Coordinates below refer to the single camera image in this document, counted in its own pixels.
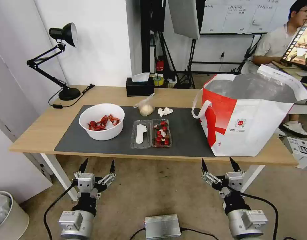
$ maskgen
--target robotic arm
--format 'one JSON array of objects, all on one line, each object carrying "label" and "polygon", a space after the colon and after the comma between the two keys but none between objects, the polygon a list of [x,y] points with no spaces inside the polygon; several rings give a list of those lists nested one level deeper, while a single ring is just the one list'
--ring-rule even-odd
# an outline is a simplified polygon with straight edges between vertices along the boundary
[{"label": "robotic arm", "polygon": [[61,237],[70,240],[90,239],[93,218],[96,216],[96,200],[116,179],[114,160],[109,174],[105,177],[95,177],[92,173],[84,173],[88,159],[74,172],[76,186],[79,188],[78,204],[71,211],[63,211],[58,221],[62,228]]},{"label": "robotic arm", "polygon": [[262,210],[251,210],[240,195],[245,171],[230,158],[234,172],[223,176],[214,176],[208,172],[202,159],[201,177],[224,199],[224,211],[229,219],[229,229],[234,239],[257,239],[263,235],[262,228],[268,219]]}]

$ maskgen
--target tissue box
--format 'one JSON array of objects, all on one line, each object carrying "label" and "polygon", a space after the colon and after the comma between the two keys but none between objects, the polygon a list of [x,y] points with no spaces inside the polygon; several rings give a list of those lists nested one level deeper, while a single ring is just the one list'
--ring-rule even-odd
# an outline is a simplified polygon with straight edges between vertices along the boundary
[{"label": "tissue box", "polygon": [[299,165],[296,167],[301,169],[305,168],[307,166],[307,141],[286,137],[283,143],[294,158],[298,160]]},{"label": "tissue box", "polygon": [[133,82],[131,78],[127,78],[127,96],[150,96],[154,93],[153,78],[149,77],[147,82]]}]

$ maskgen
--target person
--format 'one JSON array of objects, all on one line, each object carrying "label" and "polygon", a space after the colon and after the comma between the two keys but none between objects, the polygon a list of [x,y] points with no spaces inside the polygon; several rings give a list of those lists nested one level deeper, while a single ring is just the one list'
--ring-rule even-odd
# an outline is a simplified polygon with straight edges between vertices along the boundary
[{"label": "person", "polygon": [[[307,19],[307,0],[297,0],[290,8],[289,20],[283,26],[267,33],[259,41],[253,55],[252,63],[246,62],[241,73],[256,72],[261,64],[269,64],[272,61],[280,62],[281,57],[287,50],[294,35]],[[289,114],[289,121],[282,124],[280,128],[295,136],[307,138],[307,132],[299,122],[300,115]],[[285,135],[280,129],[276,133]]]}]

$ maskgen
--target lamp base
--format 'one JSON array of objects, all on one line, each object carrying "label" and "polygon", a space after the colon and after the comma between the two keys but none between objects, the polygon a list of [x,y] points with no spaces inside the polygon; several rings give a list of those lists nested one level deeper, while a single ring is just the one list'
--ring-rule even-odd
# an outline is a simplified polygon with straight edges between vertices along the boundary
[{"label": "lamp base", "polygon": [[59,92],[59,98],[63,101],[70,101],[80,96],[80,91],[77,88],[64,88]]}]

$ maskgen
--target crayfish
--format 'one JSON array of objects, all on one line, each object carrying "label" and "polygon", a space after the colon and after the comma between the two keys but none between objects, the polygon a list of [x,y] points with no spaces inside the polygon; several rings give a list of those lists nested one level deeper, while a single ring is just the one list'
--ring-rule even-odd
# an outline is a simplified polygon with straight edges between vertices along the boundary
[{"label": "crayfish", "polygon": [[120,122],[120,119],[113,117],[112,114],[110,114],[109,117],[107,115],[104,115],[99,122],[91,121],[90,123],[88,123],[89,130],[93,131],[107,130],[106,126],[108,119],[110,120],[110,122],[112,122],[112,125],[114,126]]},{"label": "crayfish", "polygon": [[114,126],[117,125],[120,122],[120,119],[113,117],[112,114],[109,115],[109,120],[110,120],[110,122],[112,122],[112,125],[114,125]]}]

